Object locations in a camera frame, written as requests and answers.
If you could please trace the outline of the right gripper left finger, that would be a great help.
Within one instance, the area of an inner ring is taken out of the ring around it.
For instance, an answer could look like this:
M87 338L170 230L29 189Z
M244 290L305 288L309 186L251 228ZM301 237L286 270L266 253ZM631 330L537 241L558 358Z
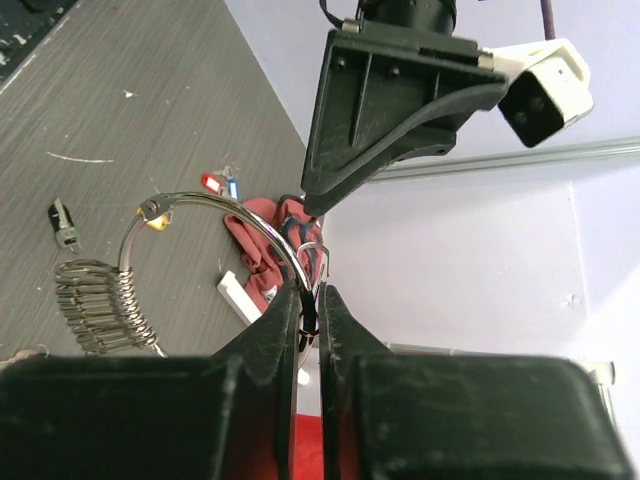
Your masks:
M1 374L5 479L289 479L299 300L211 356L33 356Z

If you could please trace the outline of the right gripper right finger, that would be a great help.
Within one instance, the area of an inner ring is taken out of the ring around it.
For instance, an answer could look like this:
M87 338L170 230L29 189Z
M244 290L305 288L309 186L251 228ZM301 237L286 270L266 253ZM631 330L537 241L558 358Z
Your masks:
M561 358L400 354L319 294L328 479L631 479L588 374Z

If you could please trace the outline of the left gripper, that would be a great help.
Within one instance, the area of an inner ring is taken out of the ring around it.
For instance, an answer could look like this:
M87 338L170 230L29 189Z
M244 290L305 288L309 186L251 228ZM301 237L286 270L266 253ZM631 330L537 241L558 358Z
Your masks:
M324 215L389 166L443 156L461 126L495 107L508 79L453 17L363 17L327 37L301 188Z

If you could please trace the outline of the metal keyring with keys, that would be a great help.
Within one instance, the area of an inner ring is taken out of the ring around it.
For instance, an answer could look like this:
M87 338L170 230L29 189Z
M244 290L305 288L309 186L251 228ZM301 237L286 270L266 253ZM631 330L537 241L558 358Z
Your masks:
M146 226L169 211L161 232ZM238 202L204 192L146 199L124 230L114 263L73 258L54 271L56 302L87 356L186 350L195 323L226 324L235 313L216 285L230 270L261 309L293 282L300 299L298 361L319 333L316 294L328 251L298 197Z

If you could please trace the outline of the yellow tag key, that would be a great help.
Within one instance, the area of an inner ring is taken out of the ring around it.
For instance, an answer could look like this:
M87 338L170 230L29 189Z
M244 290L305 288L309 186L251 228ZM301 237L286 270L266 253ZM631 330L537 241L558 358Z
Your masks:
M152 220L147 220L146 221L146 226L161 232L164 231L172 222L172 212L169 211L168 213L165 213L161 216L158 216Z

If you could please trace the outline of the black tag key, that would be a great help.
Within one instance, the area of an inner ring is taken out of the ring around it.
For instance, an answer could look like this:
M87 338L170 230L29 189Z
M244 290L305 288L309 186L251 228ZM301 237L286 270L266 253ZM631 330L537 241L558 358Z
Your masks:
M59 247L78 255L81 252L80 238L66 205L56 198L49 206L47 214Z

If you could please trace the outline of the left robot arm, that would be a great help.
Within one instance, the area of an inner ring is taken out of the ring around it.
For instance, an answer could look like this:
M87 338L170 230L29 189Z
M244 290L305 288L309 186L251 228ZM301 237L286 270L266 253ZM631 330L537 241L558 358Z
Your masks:
M387 167L443 156L509 80L454 36L453 1L361 1L329 18L301 177L304 210L319 217Z

